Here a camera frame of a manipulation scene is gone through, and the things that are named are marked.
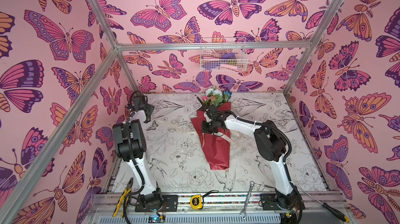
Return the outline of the dark red wrapping paper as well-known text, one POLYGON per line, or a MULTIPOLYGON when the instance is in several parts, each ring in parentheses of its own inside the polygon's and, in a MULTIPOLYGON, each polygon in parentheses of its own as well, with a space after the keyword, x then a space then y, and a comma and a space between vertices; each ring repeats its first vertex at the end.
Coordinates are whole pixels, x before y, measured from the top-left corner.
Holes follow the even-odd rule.
MULTIPOLYGON (((197 117, 191 118, 191 122, 200 137, 202 121, 204 121, 205 112, 201 108, 197 111, 197 117)), ((212 170, 225 170, 229 168, 230 143, 222 138, 202 137, 200 139, 201 148, 205 158, 212 170)))

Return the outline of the blue fake rose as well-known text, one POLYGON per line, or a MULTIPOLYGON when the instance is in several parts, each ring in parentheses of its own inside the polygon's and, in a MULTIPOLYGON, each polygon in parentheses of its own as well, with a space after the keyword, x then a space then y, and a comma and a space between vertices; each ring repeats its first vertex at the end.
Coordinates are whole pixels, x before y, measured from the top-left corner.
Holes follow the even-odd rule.
POLYGON ((230 100, 231 96, 232 96, 232 92, 229 91, 229 90, 225 90, 223 92, 223 100, 224 100, 224 102, 228 102, 230 100))

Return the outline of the white fake rose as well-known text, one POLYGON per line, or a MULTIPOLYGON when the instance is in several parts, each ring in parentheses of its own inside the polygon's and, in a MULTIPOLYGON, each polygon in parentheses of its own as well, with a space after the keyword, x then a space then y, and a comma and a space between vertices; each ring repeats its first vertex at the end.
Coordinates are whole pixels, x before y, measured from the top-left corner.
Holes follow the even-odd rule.
POLYGON ((206 90, 202 97, 202 102, 206 106, 214 105, 215 107, 220 107, 223 104, 229 102, 232 93, 229 90, 221 91, 215 86, 206 90))

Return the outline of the cream satin ribbon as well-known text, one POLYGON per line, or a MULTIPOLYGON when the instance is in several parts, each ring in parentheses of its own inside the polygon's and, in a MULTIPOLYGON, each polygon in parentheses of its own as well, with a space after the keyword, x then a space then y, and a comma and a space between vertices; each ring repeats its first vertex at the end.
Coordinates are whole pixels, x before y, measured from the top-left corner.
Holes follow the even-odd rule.
POLYGON ((189 138, 190 140, 197 140, 202 137, 222 138, 231 144, 232 149, 239 148, 246 140, 246 137, 238 131, 231 131, 228 135, 227 130, 225 132, 223 130, 219 131, 217 134, 205 134, 200 132, 199 137, 192 122, 183 119, 182 116, 172 121, 162 120, 161 118, 154 120, 153 123, 148 126, 146 134, 154 141, 161 138, 167 138, 172 141, 173 137, 175 137, 175 139, 189 138))

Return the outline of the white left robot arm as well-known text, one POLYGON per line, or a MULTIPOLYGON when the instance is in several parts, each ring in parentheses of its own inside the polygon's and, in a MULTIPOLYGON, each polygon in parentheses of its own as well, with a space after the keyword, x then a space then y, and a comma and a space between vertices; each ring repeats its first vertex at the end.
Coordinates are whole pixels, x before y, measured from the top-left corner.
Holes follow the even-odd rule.
POLYGON ((112 126, 115 151, 117 157, 131 167, 139 184, 139 190, 135 193, 137 202, 146 210, 156 210, 160 208, 163 197, 148 166, 144 135, 146 126, 151 122, 154 106, 148 104, 147 96, 136 90, 129 96, 127 108, 127 119, 112 126))

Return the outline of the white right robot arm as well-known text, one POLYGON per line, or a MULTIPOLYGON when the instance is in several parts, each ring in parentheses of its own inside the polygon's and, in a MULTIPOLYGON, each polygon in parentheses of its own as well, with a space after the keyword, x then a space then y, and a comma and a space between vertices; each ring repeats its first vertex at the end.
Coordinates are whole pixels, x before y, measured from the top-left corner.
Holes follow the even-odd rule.
POLYGON ((259 155, 267 161, 275 180, 276 202, 280 209, 303 209, 303 201, 293 184, 286 159, 292 153, 288 137, 272 121, 257 122, 236 116, 232 111, 220 111, 214 105, 202 106, 205 120, 201 131, 216 134, 220 129, 234 130, 253 137, 259 155))

